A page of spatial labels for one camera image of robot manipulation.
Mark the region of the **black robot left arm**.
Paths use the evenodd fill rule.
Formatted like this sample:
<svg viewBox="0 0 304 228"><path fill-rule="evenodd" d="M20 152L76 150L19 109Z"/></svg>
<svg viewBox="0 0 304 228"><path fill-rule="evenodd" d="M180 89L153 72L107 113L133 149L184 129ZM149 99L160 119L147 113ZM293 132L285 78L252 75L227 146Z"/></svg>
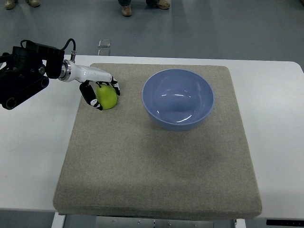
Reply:
<svg viewBox="0 0 304 228"><path fill-rule="evenodd" d="M70 38L59 49L22 40L20 46L13 47L12 53L3 53L0 62L5 66L0 70L0 104L11 110L45 89L50 79L69 76L68 62L64 60L65 49L73 43L71 61L75 61L76 42Z"/></svg>

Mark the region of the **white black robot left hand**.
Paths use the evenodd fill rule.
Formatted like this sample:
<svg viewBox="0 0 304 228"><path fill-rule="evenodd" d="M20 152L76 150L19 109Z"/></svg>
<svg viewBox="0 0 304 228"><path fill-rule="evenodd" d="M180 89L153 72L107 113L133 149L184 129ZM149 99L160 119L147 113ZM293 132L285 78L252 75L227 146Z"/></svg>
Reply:
<svg viewBox="0 0 304 228"><path fill-rule="evenodd" d="M95 94L98 85L111 86L115 89L117 97L120 95L119 84L110 73L95 67L76 65L71 60L63 61L59 80L64 82L78 81L80 92L87 104L99 110L103 110L103 108Z"/></svg>

